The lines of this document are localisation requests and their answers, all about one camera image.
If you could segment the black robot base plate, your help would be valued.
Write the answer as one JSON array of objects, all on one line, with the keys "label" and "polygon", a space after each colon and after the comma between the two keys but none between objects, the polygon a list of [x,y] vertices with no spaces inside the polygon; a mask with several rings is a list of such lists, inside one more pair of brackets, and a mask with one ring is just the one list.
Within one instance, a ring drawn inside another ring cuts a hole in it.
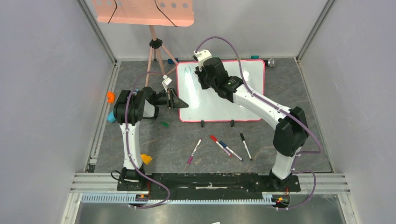
[{"label": "black robot base plate", "polygon": [[296,175],[277,180],[258,173],[152,173],[147,186],[150,199],[259,199],[263,192],[299,192]]}]

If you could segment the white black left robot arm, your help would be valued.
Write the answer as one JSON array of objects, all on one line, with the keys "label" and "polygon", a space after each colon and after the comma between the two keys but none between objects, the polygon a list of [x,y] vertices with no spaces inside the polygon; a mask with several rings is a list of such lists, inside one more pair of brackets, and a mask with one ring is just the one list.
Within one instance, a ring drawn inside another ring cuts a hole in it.
[{"label": "white black left robot arm", "polygon": [[158,118],[160,105],[165,105],[169,109],[189,107],[177,96],[174,88],[159,93],[151,87],[144,87],[135,92],[122,90],[115,103],[113,113],[121,129],[124,148],[123,168],[117,179],[118,191],[139,191],[147,186],[139,128],[143,119]]}]

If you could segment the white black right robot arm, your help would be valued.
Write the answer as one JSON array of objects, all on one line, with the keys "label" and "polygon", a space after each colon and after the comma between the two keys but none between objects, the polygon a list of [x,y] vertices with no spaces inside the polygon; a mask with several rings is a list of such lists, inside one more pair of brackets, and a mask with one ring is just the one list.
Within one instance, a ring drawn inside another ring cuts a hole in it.
[{"label": "white black right robot arm", "polygon": [[277,153],[266,185],[275,191],[286,189],[292,182],[294,160],[308,138],[303,109],[283,107],[257,92],[242,68],[240,76],[230,76],[218,57],[194,56],[194,60],[198,62],[195,74],[203,90],[213,89],[220,98],[246,108],[274,129]]}]

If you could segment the pink framed whiteboard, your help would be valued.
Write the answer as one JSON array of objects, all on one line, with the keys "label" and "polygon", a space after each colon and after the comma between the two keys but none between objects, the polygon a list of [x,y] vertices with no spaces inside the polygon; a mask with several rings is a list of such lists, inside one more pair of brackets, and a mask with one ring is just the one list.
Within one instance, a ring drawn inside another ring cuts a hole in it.
[{"label": "pink framed whiteboard", "polygon": [[[177,95],[189,107],[179,110],[182,122],[229,122],[259,121],[261,118],[249,110],[220,98],[209,88],[203,90],[195,74],[197,62],[181,62],[177,65]],[[247,84],[264,94],[265,62],[261,59],[241,60],[243,75]]]}]

